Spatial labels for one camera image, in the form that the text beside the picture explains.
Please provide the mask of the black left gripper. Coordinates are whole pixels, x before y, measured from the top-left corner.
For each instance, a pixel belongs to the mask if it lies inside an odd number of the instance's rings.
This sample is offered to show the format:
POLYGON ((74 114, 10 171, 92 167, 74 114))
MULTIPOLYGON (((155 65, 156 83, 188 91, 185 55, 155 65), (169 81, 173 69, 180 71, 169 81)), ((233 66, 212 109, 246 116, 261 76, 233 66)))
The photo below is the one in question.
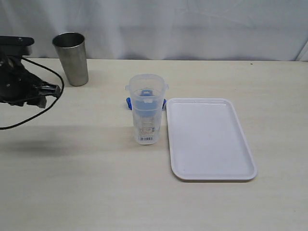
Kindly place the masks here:
POLYGON ((23 106, 25 103, 38 108, 46 108, 46 96, 60 97, 60 87, 43 82, 30 73, 21 59, 0 55, 0 102, 23 106))

